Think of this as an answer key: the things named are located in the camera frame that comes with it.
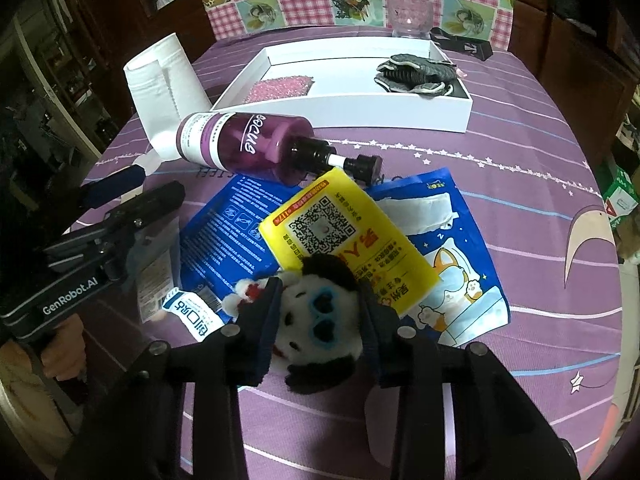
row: plush toy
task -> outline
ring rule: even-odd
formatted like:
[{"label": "plush toy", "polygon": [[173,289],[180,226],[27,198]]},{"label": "plush toy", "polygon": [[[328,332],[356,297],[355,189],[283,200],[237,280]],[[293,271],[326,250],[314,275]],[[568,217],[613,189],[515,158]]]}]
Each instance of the plush toy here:
[{"label": "plush toy", "polygon": [[[287,370],[290,390],[312,394],[350,377],[362,354],[358,325],[358,283],[331,254],[304,258],[302,272],[281,272],[284,290],[271,368]],[[241,280],[222,301],[232,317],[251,308],[267,279]]]}]

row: white box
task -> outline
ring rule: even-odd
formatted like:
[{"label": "white box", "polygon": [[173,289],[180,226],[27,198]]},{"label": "white box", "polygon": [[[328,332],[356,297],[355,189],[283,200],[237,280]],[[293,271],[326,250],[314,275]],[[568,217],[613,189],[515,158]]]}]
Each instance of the white box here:
[{"label": "white box", "polygon": [[[465,132],[473,100],[460,79],[450,96],[386,92],[373,81],[377,66],[393,54],[449,60],[433,43],[409,38],[327,38],[262,49],[232,81],[211,110],[306,117],[315,128],[373,126]],[[242,104],[254,83],[305,75],[309,93]]]}]

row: purple tablecloth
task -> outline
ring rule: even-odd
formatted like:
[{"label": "purple tablecloth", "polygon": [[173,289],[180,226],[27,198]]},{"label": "purple tablecloth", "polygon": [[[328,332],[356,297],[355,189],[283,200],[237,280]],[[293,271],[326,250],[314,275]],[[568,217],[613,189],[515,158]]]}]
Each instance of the purple tablecloth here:
[{"label": "purple tablecloth", "polygon": [[[194,66],[214,102],[269,44],[388,34],[365,27],[274,31],[219,42]],[[518,59],[507,52],[495,52],[487,62],[453,53],[451,59],[468,74],[465,84],[474,99],[466,134],[398,128],[327,128],[317,134],[339,143],[344,156],[382,155],[387,177],[441,166],[450,169],[511,304],[510,325],[481,339],[517,377],[558,434],[569,440],[584,466],[602,430],[618,369],[620,280],[614,247],[596,234],[579,248],[566,283],[564,260],[572,219],[585,208],[602,210],[602,199],[566,121]],[[133,118],[88,180],[131,164],[149,149],[140,121]],[[147,178],[145,187],[180,180],[186,187],[180,210],[184,225],[229,177],[177,160],[164,163]],[[101,220],[116,203],[88,213],[77,226]],[[174,316],[140,325],[134,294],[119,290],[85,306],[82,317],[97,396],[151,338],[165,338],[172,345],[192,341]],[[363,404],[369,388],[368,379],[356,377],[329,392],[302,397],[289,393],[281,378],[268,376],[259,389],[243,390],[240,402],[250,477],[388,478],[388,470],[367,449]],[[191,405],[188,400],[185,435],[191,430]],[[190,468],[188,438],[182,460]]]}]

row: purple bottle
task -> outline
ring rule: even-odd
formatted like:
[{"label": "purple bottle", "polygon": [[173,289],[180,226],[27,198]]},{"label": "purple bottle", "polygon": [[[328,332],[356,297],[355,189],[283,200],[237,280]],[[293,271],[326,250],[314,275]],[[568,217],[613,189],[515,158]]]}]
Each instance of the purple bottle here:
[{"label": "purple bottle", "polygon": [[366,186],[380,179],[382,159],[336,155],[328,142],[314,137],[304,117],[203,112],[185,117],[176,134],[180,156],[210,168],[239,173],[285,186],[308,173],[339,166]]}]

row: gray glove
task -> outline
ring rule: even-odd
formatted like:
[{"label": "gray glove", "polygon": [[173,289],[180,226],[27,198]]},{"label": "gray glove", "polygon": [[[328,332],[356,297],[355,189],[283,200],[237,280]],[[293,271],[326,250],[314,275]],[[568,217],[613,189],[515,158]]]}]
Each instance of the gray glove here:
[{"label": "gray glove", "polygon": [[456,66],[412,54],[395,54],[378,66],[374,81],[388,92],[449,95],[457,79]]}]

